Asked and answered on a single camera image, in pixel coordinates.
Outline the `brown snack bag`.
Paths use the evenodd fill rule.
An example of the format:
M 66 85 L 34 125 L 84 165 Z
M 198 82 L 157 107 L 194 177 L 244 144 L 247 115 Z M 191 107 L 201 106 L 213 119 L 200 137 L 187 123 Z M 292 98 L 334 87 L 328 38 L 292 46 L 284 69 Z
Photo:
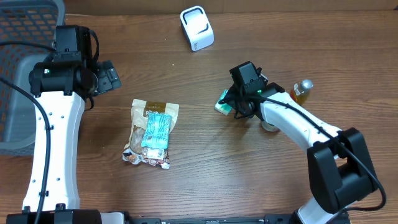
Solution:
M 138 166 L 140 164 L 149 164 L 154 167 L 169 169 L 170 160 L 168 148 L 153 149 L 149 147 L 142 147 L 141 142 L 147 128 L 149 113 L 162 113 L 171 115 L 171 133 L 176 125 L 178 112 L 178 104 L 152 102 L 138 99 L 133 100 L 131 108 L 131 134 L 129 137 L 129 142 L 124 147 L 123 160 L 126 162 L 130 162 L 135 166 Z

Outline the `yellow dish soap bottle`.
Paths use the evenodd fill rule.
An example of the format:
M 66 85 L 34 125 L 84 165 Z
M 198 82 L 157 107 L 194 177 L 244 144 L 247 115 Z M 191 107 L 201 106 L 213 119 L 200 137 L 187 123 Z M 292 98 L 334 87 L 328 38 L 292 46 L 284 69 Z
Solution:
M 310 95 L 313 88 L 313 82 L 309 79 L 304 79 L 301 82 L 295 83 L 290 91 L 290 97 L 298 104 L 303 105 Z

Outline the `teal wafer packet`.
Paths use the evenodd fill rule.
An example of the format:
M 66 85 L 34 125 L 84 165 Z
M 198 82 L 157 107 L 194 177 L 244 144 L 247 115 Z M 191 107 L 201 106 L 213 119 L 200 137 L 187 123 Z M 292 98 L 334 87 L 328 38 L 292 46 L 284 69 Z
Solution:
M 169 114 L 149 113 L 147 128 L 141 142 L 142 147 L 167 149 L 172 117 Z

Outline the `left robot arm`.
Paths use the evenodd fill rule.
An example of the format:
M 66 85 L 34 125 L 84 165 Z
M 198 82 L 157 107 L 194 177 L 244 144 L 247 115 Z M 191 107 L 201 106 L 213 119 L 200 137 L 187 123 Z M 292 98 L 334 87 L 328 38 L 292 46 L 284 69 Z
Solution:
M 92 50 L 95 32 L 57 26 L 55 48 L 29 73 L 30 91 L 12 88 L 35 106 L 32 172 L 21 213 L 7 223 L 129 223 L 128 212 L 81 209 L 76 181 L 78 133 L 86 101 L 121 87 L 111 61 Z

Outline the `green lidded jar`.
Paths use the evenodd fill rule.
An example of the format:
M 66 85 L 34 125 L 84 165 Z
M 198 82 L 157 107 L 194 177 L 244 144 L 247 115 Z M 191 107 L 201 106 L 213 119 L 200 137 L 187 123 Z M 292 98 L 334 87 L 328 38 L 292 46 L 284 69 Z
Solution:
M 276 126 L 274 126 L 272 124 L 269 124 L 266 121 L 261 121 L 261 126 L 268 132 L 276 132 L 276 131 L 279 130 L 278 127 L 276 127 Z

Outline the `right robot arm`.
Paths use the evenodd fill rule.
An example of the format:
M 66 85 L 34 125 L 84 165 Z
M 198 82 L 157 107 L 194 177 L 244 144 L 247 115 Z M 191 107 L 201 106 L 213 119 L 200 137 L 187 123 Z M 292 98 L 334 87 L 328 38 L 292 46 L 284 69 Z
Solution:
M 256 116 L 263 128 L 282 131 L 307 155 L 311 199 L 292 214 L 265 215 L 264 223 L 349 223 L 354 203 L 381 188 L 364 136 L 318 119 L 250 61 L 229 73 L 233 85 L 219 103 L 236 119 Z

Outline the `teal tissue pack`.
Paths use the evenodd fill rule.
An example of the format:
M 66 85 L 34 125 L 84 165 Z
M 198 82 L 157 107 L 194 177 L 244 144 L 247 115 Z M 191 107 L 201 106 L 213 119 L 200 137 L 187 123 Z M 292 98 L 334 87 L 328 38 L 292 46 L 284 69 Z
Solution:
M 233 109 L 229 104 L 220 104 L 219 101 L 223 100 L 226 96 L 228 90 L 224 90 L 224 92 L 219 97 L 217 103 L 215 104 L 215 110 L 227 116 L 231 110 Z

